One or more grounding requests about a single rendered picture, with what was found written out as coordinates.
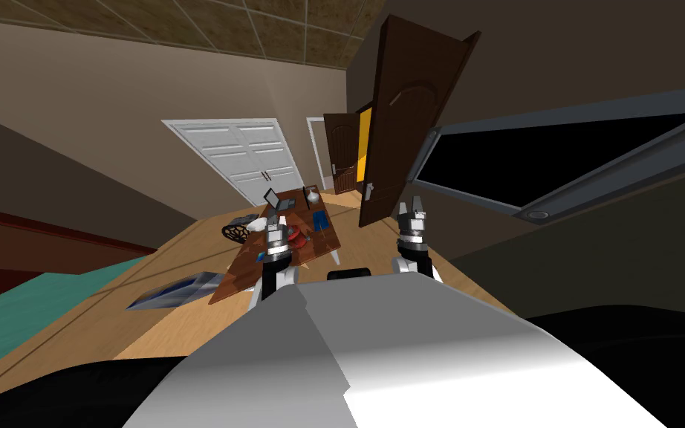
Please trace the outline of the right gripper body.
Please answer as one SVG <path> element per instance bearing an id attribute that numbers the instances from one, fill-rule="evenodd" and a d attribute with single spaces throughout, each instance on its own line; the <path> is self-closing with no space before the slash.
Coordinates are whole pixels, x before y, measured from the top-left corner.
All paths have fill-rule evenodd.
<path id="1" fill-rule="evenodd" d="M 400 239 L 423 239 L 426 230 L 425 212 L 407 212 L 397 215 Z"/>

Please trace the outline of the brown wooden table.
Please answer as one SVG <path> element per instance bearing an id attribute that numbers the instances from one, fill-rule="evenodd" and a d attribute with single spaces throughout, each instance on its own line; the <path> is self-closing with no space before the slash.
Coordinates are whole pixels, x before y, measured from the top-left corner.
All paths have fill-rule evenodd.
<path id="1" fill-rule="evenodd" d="M 301 248 L 291 250 L 292 259 L 290 265 L 300 266 L 328 253 L 336 255 L 341 244 L 332 224 L 331 215 L 328 213 L 324 202 L 306 203 L 301 189 L 280 192 L 278 196 L 279 199 L 293 199 L 296 201 L 294 208 L 282 211 L 278 215 L 285 216 L 289 225 L 298 226 L 310 238 L 310 241 Z M 324 212 L 328 226 L 316 230 L 313 214 L 319 211 Z M 234 262 L 227 269 L 221 283 L 211 295 L 209 304 L 216 304 L 221 300 L 253 287 L 262 277 L 262 264 L 257 262 L 257 256 L 260 252 L 265 251 L 265 233 L 251 232 L 237 253 Z"/>

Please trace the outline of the white double door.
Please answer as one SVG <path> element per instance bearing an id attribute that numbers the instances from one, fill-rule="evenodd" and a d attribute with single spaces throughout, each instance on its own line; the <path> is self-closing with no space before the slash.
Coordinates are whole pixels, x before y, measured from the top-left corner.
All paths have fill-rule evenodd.
<path id="1" fill-rule="evenodd" d="M 253 206 L 266 204 L 269 189 L 279 194 L 305 185 L 276 118 L 163 124 Z"/>

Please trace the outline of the brown arched door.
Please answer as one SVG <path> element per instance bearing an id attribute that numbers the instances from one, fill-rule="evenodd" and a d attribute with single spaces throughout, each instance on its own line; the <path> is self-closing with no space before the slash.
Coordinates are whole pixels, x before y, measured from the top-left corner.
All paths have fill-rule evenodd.
<path id="1" fill-rule="evenodd" d="M 324 114 L 326 143 L 334 192 L 350 192 L 357 185 L 360 118 L 356 114 Z"/>

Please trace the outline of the dark brown door leaf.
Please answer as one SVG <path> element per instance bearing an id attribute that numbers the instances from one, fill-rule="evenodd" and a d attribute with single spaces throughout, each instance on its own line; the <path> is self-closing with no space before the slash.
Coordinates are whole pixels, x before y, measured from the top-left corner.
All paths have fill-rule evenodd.
<path id="1" fill-rule="evenodd" d="M 395 15 L 382 24 L 363 179 L 374 191 L 362 201 L 361 227 L 391 215 L 480 37 L 456 39 Z"/>

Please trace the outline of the grey blue floor mat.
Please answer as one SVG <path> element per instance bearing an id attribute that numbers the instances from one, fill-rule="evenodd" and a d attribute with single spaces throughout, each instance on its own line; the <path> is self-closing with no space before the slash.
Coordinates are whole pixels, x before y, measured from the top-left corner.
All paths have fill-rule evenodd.
<path id="1" fill-rule="evenodd" d="M 224 278 L 222 273 L 201 272 L 162 285 L 140 295 L 127 311 L 143 311 L 158 308 L 178 308 L 209 296 Z"/>

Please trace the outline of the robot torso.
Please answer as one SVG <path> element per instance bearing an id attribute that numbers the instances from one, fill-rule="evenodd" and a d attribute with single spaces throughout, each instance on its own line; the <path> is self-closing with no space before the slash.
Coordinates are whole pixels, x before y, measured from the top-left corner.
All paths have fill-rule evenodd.
<path id="1" fill-rule="evenodd" d="M 543 329 L 420 273 L 286 285 L 123 428 L 665 428 Z"/>

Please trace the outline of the dark red furniture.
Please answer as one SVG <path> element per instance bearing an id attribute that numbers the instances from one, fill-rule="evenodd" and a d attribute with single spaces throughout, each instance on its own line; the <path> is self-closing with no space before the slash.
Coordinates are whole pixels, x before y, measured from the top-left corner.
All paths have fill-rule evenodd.
<path id="1" fill-rule="evenodd" d="M 83 274 L 154 252 L 151 247 L 0 213 L 0 294 L 43 273 Z"/>

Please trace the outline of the teal rug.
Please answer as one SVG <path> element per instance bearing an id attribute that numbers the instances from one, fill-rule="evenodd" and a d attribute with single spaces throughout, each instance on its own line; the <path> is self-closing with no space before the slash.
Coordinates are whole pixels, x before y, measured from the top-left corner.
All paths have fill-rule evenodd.
<path id="1" fill-rule="evenodd" d="M 36 334 L 57 322 L 69 311 L 76 318 L 89 312 L 112 294 L 106 287 L 146 262 L 130 259 L 88 273 L 71 275 L 43 273 L 0 294 L 0 360 Z"/>

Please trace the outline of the black screen with grey frame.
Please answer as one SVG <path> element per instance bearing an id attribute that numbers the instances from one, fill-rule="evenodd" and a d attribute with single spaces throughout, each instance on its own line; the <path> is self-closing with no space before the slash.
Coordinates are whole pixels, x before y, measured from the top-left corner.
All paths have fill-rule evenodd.
<path id="1" fill-rule="evenodd" d="M 409 180 L 547 224 L 685 173 L 685 89 L 434 128 Z"/>

